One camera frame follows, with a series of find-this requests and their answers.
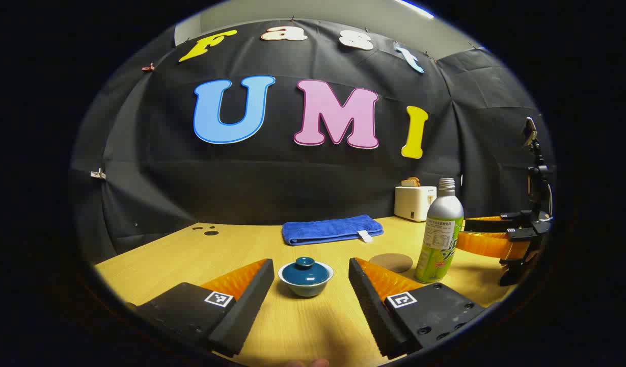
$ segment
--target towel tag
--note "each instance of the towel tag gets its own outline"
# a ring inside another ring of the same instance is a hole
[[[369,233],[367,233],[366,230],[359,230],[358,231],[358,235],[362,238],[363,241],[365,242],[371,242],[371,235],[369,235]]]

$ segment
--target fingertip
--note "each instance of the fingertip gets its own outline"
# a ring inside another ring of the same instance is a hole
[[[291,360],[285,364],[285,367],[306,367],[303,362]]]
[[[320,358],[313,361],[311,367],[329,367],[329,360]]]

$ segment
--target blue letter u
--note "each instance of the blue letter u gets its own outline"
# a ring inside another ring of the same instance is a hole
[[[231,124],[220,121],[222,94],[231,86],[231,81],[222,79],[197,86],[197,103],[193,117],[193,128],[197,137],[212,144],[229,144],[254,135],[263,124],[268,87],[274,81],[273,76],[245,77],[240,82],[247,87],[245,116]]]

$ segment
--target black fabric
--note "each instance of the black fabric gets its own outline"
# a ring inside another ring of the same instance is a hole
[[[308,39],[260,39],[278,25],[301,27]],[[489,53],[471,50],[434,63],[401,45],[417,56],[425,70],[421,75],[387,37],[369,33],[374,44],[369,51],[341,45],[340,31],[364,32],[345,25],[283,20],[231,29],[238,33],[182,63],[178,60],[201,37],[168,49],[166,35],[161,35],[148,45],[156,53],[135,56],[133,68],[119,72],[103,89],[115,91],[117,98],[108,104],[96,99],[87,115],[85,125],[91,130],[83,128],[75,162],[82,162],[82,175],[98,167],[107,174],[106,181],[99,181],[102,204],[96,217],[106,223],[116,253],[196,221],[282,225],[361,214],[392,216],[394,187],[409,176],[437,185],[441,177],[459,183],[464,172],[466,190],[458,186],[456,194],[469,216],[527,208],[525,169],[532,156],[519,147],[525,116],[535,119],[544,147],[548,132],[520,83]],[[156,70],[145,74],[140,67],[150,61]],[[229,79],[232,86],[224,92],[220,118],[235,123],[246,106],[240,81],[254,75],[276,79],[268,89],[262,128],[235,144],[198,139],[193,131],[196,86]],[[341,103],[354,88],[377,93],[379,147],[350,147],[348,134],[338,145],[330,139],[320,146],[295,144],[304,106],[296,83],[302,79],[329,82]],[[429,113],[420,160],[401,155],[408,106]],[[80,209],[98,210],[95,205]],[[95,226],[85,224],[80,231],[103,230],[103,225]],[[84,245],[108,247],[94,240]]]
[[[529,209],[527,169],[534,165],[534,156],[522,148],[521,133],[527,116],[537,127],[546,163],[555,170],[550,133],[532,97],[486,49],[459,52],[438,64],[459,125],[465,215]]]
[[[112,241],[103,212],[102,183],[91,178],[90,172],[103,167],[102,154],[105,142],[120,106],[143,77],[141,68],[173,49],[174,32],[174,26],[168,28],[111,75],[94,98],[75,138],[71,158],[73,180],[71,198],[75,208],[75,227],[80,238],[80,247],[84,256],[92,263],[107,260],[126,249],[138,247],[140,243],[137,241],[135,246],[123,248],[115,246],[124,240]]]

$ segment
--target aluminum bottle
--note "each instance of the aluminum bottle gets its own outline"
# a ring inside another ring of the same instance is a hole
[[[434,283],[445,277],[451,266],[457,233],[462,228],[465,212],[455,197],[452,178],[439,180],[437,198],[428,209],[422,253],[419,255],[415,278],[422,283]]]

